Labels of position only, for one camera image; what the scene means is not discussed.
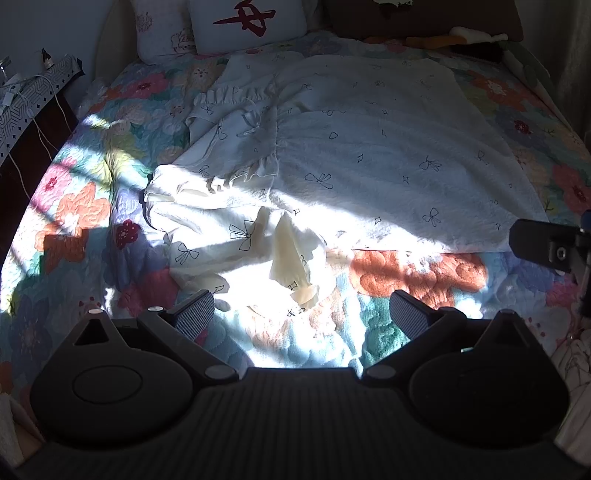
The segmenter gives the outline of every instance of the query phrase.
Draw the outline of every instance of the geometric patterned cloth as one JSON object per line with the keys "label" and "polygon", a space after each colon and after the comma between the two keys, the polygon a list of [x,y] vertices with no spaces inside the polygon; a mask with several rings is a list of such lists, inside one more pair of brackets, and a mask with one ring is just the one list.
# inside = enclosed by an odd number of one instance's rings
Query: geometric patterned cloth
{"label": "geometric patterned cloth", "polygon": [[66,55],[50,69],[33,77],[23,87],[21,94],[14,96],[10,107],[0,115],[0,165],[35,115],[78,72],[82,72],[82,62],[74,55]]}

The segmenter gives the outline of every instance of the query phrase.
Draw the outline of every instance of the pink patterned pillow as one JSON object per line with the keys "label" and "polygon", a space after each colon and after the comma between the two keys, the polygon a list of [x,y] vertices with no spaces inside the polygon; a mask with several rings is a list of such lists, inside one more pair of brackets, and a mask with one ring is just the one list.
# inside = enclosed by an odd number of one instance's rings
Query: pink patterned pillow
{"label": "pink patterned pillow", "polygon": [[131,0],[138,33],[138,55],[157,64],[172,55],[195,53],[187,0]]}

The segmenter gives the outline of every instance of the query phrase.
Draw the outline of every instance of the bed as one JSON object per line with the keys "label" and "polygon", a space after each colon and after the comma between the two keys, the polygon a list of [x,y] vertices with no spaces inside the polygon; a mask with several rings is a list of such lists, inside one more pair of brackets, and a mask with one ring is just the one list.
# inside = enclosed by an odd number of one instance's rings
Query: bed
{"label": "bed", "polygon": [[[287,52],[431,59],[453,73],[465,98],[511,147],[549,221],[578,224],[591,208],[589,152],[504,66],[328,31],[246,54]],[[190,293],[171,277],[167,235],[145,220],[144,189],[158,165],[188,148],[185,120],[193,101],[228,59],[188,54],[158,66],[132,62],[45,173],[1,273],[0,384],[26,408],[36,375],[89,309],[136,316],[148,306],[172,307]],[[389,316],[396,289],[472,318],[515,310],[549,355],[572,332],[576,286],[569,277],[509,252],[333,249],[326,255],[336,287],[312,309],[273,317],[252,308],[217,310],[195,342],[240,373],[250,365],[361,373],[408,341]],[[179,249],[178,257],[190,256],[190,249]]]}

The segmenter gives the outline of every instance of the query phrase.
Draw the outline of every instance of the headboard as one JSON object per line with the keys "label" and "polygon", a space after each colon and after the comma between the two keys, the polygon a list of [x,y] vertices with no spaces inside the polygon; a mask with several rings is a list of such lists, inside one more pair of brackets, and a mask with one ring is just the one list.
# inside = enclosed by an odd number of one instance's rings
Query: headboard
{"label": "headboard", "polygon": [[129,0],[115,0],[100,35],[95,75],[110,85],[137,58],[134,9]]}

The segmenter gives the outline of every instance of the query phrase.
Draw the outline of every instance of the quilted blanket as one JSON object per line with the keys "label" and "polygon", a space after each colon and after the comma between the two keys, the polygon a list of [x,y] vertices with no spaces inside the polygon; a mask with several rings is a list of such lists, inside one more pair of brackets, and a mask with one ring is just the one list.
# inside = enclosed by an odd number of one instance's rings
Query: quilted blanket
{"label": "quilted blanket", "polygon": [[[327,32],[246,53],[286,50],[437,61],[512,148],[550,221],[576,224],[591,208],[589,152],[503,66]],[[170,276],[168,239],[144,219],[142,191],[156,166],[188,147],[185,119],[193,100],[226,63],[186,55],[166,65],[130,65],[44,175],[1,273],[0,385],[25,407],[35,376],[88,309],[135,316],[188,295]],[[571,280],[510,253],[330,251],[329,261],[337,287],[309,312],[216,311],[195,341],[240,372],[249,365],[361,372],[408,341],[388,313],[388,297],[398,288],[431,307],[455,306],[475,318],[514,309],[548,354],[573,323]]]}

